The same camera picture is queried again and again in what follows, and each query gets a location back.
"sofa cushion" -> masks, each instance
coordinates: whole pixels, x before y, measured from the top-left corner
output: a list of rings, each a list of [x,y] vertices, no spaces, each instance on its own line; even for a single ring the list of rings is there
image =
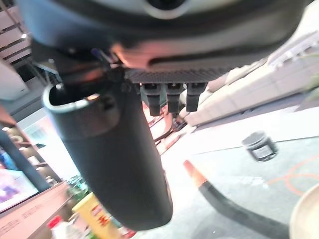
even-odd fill
[[[208,84],[207,84],[208,91],[214,93],[217,90],[219,90],[220,88],[222,88],[225,85],[227,75],[228,75],[228,73],[217,78],[216,80],[208,82]]]

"bottle cap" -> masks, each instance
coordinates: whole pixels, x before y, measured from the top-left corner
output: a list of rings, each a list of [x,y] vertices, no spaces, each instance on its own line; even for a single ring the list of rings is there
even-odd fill
[[[59,222],[62,221],[62,218],[58,215],[58,216],[55,216],[48,224],[47,226],[52,229],[54,228]]]

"black cylindrical cup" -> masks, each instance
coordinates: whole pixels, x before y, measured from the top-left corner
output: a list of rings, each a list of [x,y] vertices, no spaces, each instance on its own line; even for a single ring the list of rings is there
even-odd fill
[[[106,93],[66,104],[68,99],[61,99],[53,87],[45,90],[43,102],[74,163],[108,212],[135,231],[170,221],[170,192],[134,87],[113,84]]]

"orange stripe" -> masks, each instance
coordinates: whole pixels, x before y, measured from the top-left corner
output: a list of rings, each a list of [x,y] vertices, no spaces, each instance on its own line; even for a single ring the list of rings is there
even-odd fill
[[[184,162],[184,167],[197,188],[199,188],[203,183],[207,182],[207,179],[188,160]]]

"white bottle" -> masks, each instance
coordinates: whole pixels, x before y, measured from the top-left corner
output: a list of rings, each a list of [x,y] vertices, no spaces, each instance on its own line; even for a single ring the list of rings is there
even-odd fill
[[[62,221],[55,216],[47,225],[53,234],[53,239],[84,239],[84,235],[72,224]]]

